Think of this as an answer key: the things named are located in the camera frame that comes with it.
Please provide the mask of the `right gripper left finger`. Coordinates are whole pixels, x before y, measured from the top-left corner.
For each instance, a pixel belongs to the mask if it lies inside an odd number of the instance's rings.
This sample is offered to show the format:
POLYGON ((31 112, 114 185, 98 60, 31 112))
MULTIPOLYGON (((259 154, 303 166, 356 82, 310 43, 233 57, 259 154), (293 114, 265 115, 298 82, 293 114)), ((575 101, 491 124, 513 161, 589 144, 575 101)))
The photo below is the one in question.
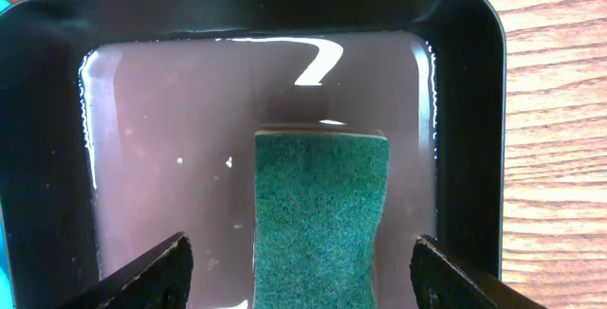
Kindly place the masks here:
POLYGON ((193 251, 178 232, 98 282, 61 309, 185 309, 193 251))

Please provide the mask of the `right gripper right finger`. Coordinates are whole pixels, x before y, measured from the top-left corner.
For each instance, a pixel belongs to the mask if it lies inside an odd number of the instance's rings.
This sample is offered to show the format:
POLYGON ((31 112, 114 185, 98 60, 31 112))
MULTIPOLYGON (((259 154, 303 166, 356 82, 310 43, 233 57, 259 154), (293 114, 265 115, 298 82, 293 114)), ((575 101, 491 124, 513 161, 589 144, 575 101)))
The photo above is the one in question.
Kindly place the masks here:
POLYGON ((419 309, 545 309, 452 255, 429 235, 416 238, 410 269, 419 309))

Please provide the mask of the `green scrub sponge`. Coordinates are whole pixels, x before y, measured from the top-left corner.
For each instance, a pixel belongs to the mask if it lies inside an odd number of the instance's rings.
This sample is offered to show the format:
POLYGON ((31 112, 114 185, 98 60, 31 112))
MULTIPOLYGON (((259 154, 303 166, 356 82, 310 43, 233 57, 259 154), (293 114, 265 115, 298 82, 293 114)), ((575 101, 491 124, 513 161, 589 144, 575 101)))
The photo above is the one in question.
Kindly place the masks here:
POLYGON ((382 136, 256 135, 254 307, 375 307, 389 159, 382 136))

